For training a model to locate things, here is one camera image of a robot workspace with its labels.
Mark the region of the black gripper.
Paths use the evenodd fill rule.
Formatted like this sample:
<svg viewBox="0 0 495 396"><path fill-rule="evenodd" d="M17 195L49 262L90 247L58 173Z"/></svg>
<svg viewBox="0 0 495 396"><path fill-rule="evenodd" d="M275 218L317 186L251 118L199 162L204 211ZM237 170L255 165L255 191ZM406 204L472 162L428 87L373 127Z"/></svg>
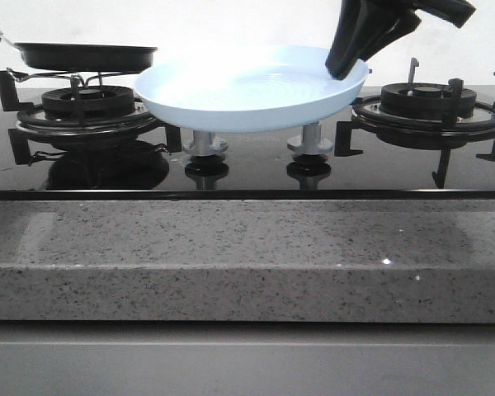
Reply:
<svg viewBox="0 0 495 396"><path fill-rule="evenodd" d="M367 61L421 23L416 10L461 28L476 8L464 0L343 1L336 35L325 66L336 80L347 77L357 60Z"/></svg>

